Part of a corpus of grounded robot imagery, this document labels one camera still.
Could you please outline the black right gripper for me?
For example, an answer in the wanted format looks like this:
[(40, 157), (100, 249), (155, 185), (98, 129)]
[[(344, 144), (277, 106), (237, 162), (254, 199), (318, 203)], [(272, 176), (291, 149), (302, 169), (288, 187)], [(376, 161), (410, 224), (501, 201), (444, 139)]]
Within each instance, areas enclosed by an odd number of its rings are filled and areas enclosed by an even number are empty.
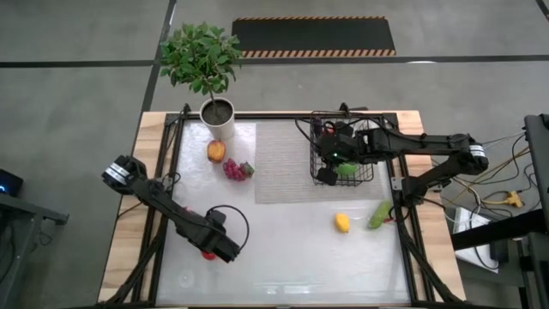
[[(366, 132), (356, 131), (351, 124), (335, 122), (334, 133), (323, 133), (319, 137), (319, 156), (328, 165), (342, 163), (366, 164)], [(338, 173), (331, 167), (321, 167), (317, 171), (317, 180), (330, 186), (337, 183)]]

